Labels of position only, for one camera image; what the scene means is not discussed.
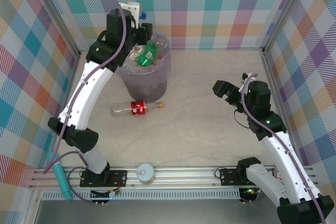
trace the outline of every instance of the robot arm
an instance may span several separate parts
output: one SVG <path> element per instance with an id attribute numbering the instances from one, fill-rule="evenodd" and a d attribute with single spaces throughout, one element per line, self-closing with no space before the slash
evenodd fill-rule
<path id="1" fill-rule="evenodd" d="M 58 118 L 50 118 L 48 122 L 48 126 L 59 135 L 68 116 L 68 122 L 62 138 L 68 145 L 81 153 L 91 172 L 102 175 L 103 184 L 108 179 L 110 165 L 98 149 L 98 134 L 87 128 L 89 117 L 104 85 L 111 78 L 117 67 L 122 66 L 130 50 L 135 44 L 146 45 L 147 41 L 152 37 L 152 24 L 142 23 L 139 26 L 138 19 L 141 5 L 139 3 L 120 5 L 124 9 L 127 28 L 125 43 L 121 51 L 104 68 L 98 69 L 86 80 L 89 73 L 108 60 L 120 45 L 123 33 L 122 20 L 119 10 L 114 9 L 107 15 L 107 29 L 98 36 L 97 41 L 89 48 L 84 71 L 69 103 Z M 76 91 L 82 85 L 84 86 L 81 92 L 75 98 Z M 68 115 L 70 103 L 73 101 L 72 110 Z"/>
<path id="2" fill-rule="evenodd" d="M 249 76 L 243 74 L 242 79 L 245 80 Z M 238 112 L 244 112 L 241 88 L 226 81 L 217 81 L 213 90 L 220 98 L 226 95 L 227 98 L 225 101 L 237 107 Z M 270 110 L 270 90 L 268 89 L 268 85 L 262 81 L 252 81 L 248 84 L 248 92 L 244 94 L 244 97 L 246 107 L 251 115 L 275 132 L 284 142 L 287 151 L 274 136 L 248 117 L 247 121 L 250 129 L 256 134 L 258 140 L 262 142 L 272 156 L 283 179 L 283 184 L 277 181 L 256 158 L 247 158 L 239 161 L 237 170 L 240 174 L 238 176 L 242 181 L 245 179 L 256 184 L 271 199 L 277 207 L 281 223 L 320 223 L 321 218 L 313 200 L 316 199 L 315 201 L 320 206 L 324 217 L 328 216 L 334 203 L 330 196 L 321 195 L 320 190 L 309 179 L 298 156 L 294 152 L 282 119 Z M 298 168 L 294 165 L 289 153 L 293 155 Z M 299 171 L 303 174 L 309 188 L 306 188 L 304 185 Z M 314 199 L 310 196 L 308 189 L 311 190 Z"/>

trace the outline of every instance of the white can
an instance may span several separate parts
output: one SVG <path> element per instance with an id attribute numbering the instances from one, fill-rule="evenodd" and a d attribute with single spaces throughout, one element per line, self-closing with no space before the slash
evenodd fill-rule
<path id="1" fill-rule="evenodd" d="M 155 171 L 151 164 L 141 164 L 136 171 L 140 183 L 144 185 L 149 185 L 155 180 Z"/>

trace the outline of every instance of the red bottle label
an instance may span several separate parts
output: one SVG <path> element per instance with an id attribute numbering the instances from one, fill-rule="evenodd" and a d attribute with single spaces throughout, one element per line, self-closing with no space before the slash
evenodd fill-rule
<path id="1" fill-rule="evenodd" d="M 144 101 L 131 102 L 132 115 L 145 115 L 145 103 Z"/>

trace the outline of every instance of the green bottle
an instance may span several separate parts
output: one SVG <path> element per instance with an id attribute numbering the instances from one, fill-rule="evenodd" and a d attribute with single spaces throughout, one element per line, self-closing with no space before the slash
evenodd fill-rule
<path id="1" fill-rule="evenodd" d="M 155 44 L 149 41 L 146 45 L 145 51 L 139 56 L 139 65 L 142 67 L 147 67 L 154 61 L 157 53 L 157 48 Z"/>

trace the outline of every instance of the black mounting bracket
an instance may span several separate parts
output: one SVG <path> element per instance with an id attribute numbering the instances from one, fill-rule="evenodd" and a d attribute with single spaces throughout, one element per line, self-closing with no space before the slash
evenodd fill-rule
<path id="1" fill-rule="evenodd" d="M 63 123 L 58 118 L 50 118 L 48 126 L 59 135 L 63 127 Z M 63 139 L 73 147 L 76 147 L 82 153 L 86 153 L 93 149 L 98 141 L 98 133 L 86 128 L 85 130 L 76 130 L 74 126 L 66 126 Z"/>
<path id="2" fill-rule="evenodd" d="M 95 174 L 90 170 L 81 173 L 80 187 L 125 187 L 127 182 L 126 170 L 106 170 L 101 174 Z"/>
<path id="3" fill-rule="evenodd" d="M 255 186 L 247 179 L 246 169 L 254 164 L 261 164 L 256 157 L 248 157 L 238 161 L 235 169 L 220 169 L 222 186 Z"/>

